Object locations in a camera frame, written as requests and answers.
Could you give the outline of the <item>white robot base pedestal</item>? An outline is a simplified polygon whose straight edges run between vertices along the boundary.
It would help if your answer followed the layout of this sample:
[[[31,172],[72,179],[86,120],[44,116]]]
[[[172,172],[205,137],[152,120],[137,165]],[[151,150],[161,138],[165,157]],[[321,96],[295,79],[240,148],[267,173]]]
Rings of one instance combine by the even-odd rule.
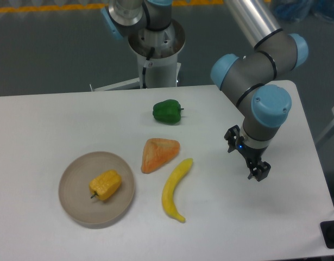
[[[181,64],[178,54],[185,45],[185,31],[172,19],[170,25],[155,32],[142,29],[128,37],[136,55],[138,77],[91,89],[92,91],[131,90],[175,87]]]

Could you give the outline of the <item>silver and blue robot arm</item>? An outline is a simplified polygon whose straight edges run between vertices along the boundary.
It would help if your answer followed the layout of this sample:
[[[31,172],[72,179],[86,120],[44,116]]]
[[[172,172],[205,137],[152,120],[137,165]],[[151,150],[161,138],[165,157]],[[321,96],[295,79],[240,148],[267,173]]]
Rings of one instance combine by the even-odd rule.
[[[241,126],[225,134],[229,151],[238,151],[249,177],[261,181],[270,171],[262,154],[292,106],[288,92],[272,81],[303,64],[308,45],[298,34],[285,33],[262,1],[228,1],[227,5],[254,51],[244,58],[221,57],[210,77],[244,116]],[[185,32],[172,19],[171,1],[110,1],[101,13],[115,38],[128,38],[137,57],[141,88],[176,86],[177,56]]]

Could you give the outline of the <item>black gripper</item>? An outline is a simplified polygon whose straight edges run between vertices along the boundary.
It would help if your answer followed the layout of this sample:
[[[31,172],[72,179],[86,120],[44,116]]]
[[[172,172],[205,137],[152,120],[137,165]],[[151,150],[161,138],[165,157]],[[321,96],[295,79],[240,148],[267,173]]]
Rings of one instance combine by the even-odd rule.
[[[240,128],[234,125],[226,131],[224,139],[228,143],[228,153],[238,150],[245,158],[247,167],[250,171],[248,179],[254,178],[257,181],[262,181],[267,178],[271,165],[266,161],[262,162],[261,157],[264,153],[264,148],[254,148],[252,145],[244,143],[244,137],[240,136]]]

